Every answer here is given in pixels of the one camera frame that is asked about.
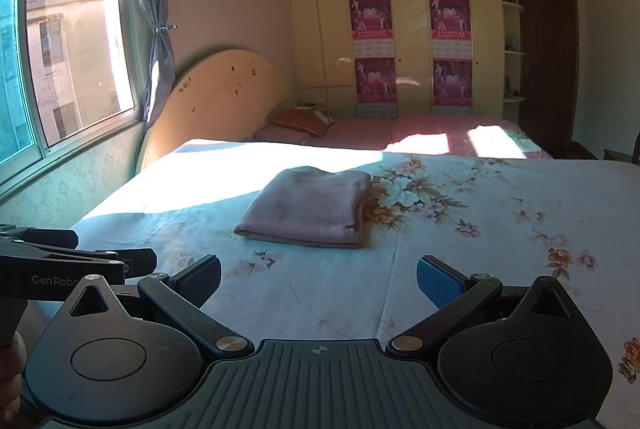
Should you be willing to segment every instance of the metal screw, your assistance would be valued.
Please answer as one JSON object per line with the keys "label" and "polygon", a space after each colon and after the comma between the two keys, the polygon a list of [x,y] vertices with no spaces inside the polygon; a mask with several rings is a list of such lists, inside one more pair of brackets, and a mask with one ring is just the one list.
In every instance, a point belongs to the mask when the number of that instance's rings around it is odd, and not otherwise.
{"label": "metal screw", "polygon": [[249,345],[246,338],[232,335],[229,337],[222,337],[216,342],[218,349],[222,351],[240,351]]}
{"label": "metal screw", "polygon": [[398,351],[418,351],[422,347],[422,341],[418,337],[403,335],[393,339],[391,345]]}

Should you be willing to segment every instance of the floral bed sheet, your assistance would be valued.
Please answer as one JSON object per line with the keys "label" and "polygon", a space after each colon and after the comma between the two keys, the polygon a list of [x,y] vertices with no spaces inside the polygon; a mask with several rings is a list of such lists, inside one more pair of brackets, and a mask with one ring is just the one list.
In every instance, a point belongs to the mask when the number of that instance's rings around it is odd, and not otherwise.
{"label": "floral bed sheet", "polygon": [[[233,234],[279,171],[303,165],[371,174],[362,249]],[[81,249],[152,247],[158,271],[168,273],[217,254],[222,283],[202,309],[254,343],[373,337],[384,344],[436,310],[415,282],[424,254],[508,285],[554,275],[614,366],[598,418],[628,429],[640,428],[639,202],[640,168],[617,162],[198,140],[142,171],[75,230]]]}

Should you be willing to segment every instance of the wooden headboard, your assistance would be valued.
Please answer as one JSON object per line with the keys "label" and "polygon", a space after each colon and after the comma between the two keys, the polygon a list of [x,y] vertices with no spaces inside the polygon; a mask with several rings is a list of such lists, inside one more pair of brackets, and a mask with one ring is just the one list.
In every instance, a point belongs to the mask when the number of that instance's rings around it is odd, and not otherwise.
{"label": "wooden headboard", "polygon": [[178,81],[148,131],[138,169],[192,139],[246,141],[293,96],[265,59],[227,50],[201,60]]}

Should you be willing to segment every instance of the finger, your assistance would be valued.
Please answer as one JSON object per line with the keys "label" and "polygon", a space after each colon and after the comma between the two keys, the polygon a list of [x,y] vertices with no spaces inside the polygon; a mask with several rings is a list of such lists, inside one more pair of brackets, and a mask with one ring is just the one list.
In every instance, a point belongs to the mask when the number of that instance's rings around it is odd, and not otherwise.
{"label": "finger", "polygon": [[16,398],[13,402],[11,402],[11,404],[4,408],[4,418],[2,419],[4,419],[5,422],[8,422],[9,420],[11,420],[11,418],[18,414],[18,411],[20,411],[20,397]]}
{"label": "finger", "polygon": [[16,375],[8,379],[0,380],[0,405],[8,406],[20,396],[22,377]]}
{"label": "finger", "polygon": [[27,351],[20,333],[14,333],[11,347],[0,349],[0,380],[20,375],[27,360]]}

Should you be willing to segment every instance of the pink bed sheet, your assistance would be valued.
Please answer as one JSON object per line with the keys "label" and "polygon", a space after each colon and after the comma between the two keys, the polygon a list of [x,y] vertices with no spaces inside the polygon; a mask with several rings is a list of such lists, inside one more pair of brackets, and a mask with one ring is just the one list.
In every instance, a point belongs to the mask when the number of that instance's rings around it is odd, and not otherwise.
{"label": "pink bed sheet", "polygon": [[519,152],[514,144],[475,145],[469,131],[479,125],[497,125],[517,132],[513,122],[486,116],[408,115],[396,120],[337,119],[320,138],[307,145],[415,154],[449,154],[470,157],[552,159],[545,151]]}

